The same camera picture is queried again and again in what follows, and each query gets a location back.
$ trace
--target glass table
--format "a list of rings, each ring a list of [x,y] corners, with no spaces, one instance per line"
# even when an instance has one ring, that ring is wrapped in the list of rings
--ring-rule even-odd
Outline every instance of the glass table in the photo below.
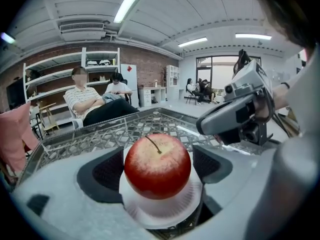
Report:
[[[193,151],[193,145],[209,145],[223,149],[224,147],[213,136],[198,133],[196,121],[197,118],[190,115],[165,108],[152,108],[50,137],[40,142],[33,151],[17,185],[37,170],[57,160],[112,147],[122,146],[125,149],[149,134],[161,133],[174,136],[184,144],[190,153]],[[242,141],[232,146],[250,155],[260,155],[264,150],[272,148],[272,143],[257,146]],[[199,212],[197,209],[177,226],[150,230],[150,232],[161,239],[181,235],[194,228],[195,218]]]

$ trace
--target brick wall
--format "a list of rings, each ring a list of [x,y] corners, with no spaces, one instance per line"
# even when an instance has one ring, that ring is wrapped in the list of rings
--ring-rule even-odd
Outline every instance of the brick wall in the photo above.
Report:
[[[23,63],[30,65],[38,61],[42,61],[54,56],[59,56],[62,54],[81,52],[82,47],[87,47],[87,51],[117,51],[120,48],[120,63],[121,64],[132,64],[136,65],[137,68],[137,82],[138,85],[144,85],[144,87],[151,87],[154,84],[154,79],[158,80],[158,84],[164,86],[162,80],[162,68],[167,65],[174,65],[178,67],[178,61],[176,59],[167,57],[165,55],[148,51],[146,49],[131,47],[126,45],[115,45],[115,44],[102,44],[102,43],[83,43],[83,44],[69,44],[65,46],[59,46],[56,48],[47,49],[45,51],[34,54],[14,66],[8,68],[5,72],[0,74],[0,111],[4,112],[9,108],[8,98],[7,98],[7,86],[14,82],[14,78],[22,77],[23,75]],[[45,70],[45,74],[51,74],[56,71],[62,71],[67,69],[72,69],[79,62],[68,63],[65,65],[52,67]],[[104,74],[105,78],[108,79],[110,76],[108,73]],[[90,80],[92,78],[98,77],[97,74],[90,74]],[[61,78],[58,80],[50,81],[41,85],[38,85],[38,92],[47,92],[59,87],[72,85],[73,82],[70,77]],[[93,86],[96,90],[101,93],[105,86],[95,85]],[[63,99],[64,92],[57,93],[43,98],[47,104],[56,102],[57,104],[64,103]]]

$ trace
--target striped shirt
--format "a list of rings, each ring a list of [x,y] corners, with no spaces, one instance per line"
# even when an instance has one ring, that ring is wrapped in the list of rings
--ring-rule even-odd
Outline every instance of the striped shirt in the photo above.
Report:
[[[80,118],[81,120],[84,120],[89,112],[91,112],[94,109],[97,109],[101,107],[100,105],[98,106],[93,106],[87,109],[85,112],[82,114],[79,114],[75,109],[74,105],[78,102],[85,102],[91,98],[97,98],[101,99],[101,96],[97,91],[92,88],[92,87],[84,87],[84,90],[80,90],[78,87],[75,87],[74,89],[67,90],[64,95],[64,99],[66,101],[66,104],[70,109],[72,109],[73,113],[77,118]]]

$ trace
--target paper plate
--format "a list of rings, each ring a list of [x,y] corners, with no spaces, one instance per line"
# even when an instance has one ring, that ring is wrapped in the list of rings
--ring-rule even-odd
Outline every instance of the paper plate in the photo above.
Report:
[[[123,151],[124,161],[130,148],[131,146]],[[163,200],[153,200],[134,191],[123,172],[119,192],[122,194],[125,210],[143,228],[166,229],[184,221],[196,210],[201,199],[202,183],[192,166],[189,180],[178,194]]]

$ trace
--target shelving unit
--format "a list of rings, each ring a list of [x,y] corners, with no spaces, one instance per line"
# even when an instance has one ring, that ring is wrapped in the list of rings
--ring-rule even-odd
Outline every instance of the shelving unit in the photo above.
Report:
[[[110,65],[99,65],[99,62],[101,60],[109,60]],[[87,66],[88,61],[96,61],[98,65]],[[107,51],[107,50],[87,51],[87,48],[83,47],[82,51],[79,51],[79,52],[67,53],[67,54],[47,58],[30,65],[26,65],[24,63],[23,64],[23,89],[24,89],[25,102],[36,101],[36,100],[48,97],[50,95],[65,92],[67,90],[74,88],[75,87],[74,85],[69,85],[69,86],[64,86],[57,89],[51,89],[46,92],[39,93],[35,96],[28,97],[28,94],[27,94],[27,91],[29,88],[35,88],[35,92],[37,92],[37,86],[39,85],[45,84],[50,81],[70,77],[73,68],[57,71],[50,74],[46,74],[46,70],[53,67],[65,65],[68,63],[74,63],[74,62],[80,62],[80,65],[87,70],[88,74],[117,72],[118,68],[120,67],[120,48],[117,48],[116,51]],[[37,71],[39,73],[43,73],[44,75],[37,79],[26,82],[26,79],[27,79],[26,71],[27,72]],[[103,84],[106,84],[107,82],[108,80],[93,81],[93,82],[88,82],[87,86],[103,85]],[[63,104],[59,104],[51,107],[50,110],[54,111],[54,110],[67,108],[67,107],[68,107],[67,104],[63,103]],[[70,122],[68,118],[59,120],[59,124],[64,124],[68,122]]]
[[[166,79],[168,85],[166,87],[166,96],[170,100],[179,99],[179,87],[180,87],[180,69],[176,66],[166,66]]]

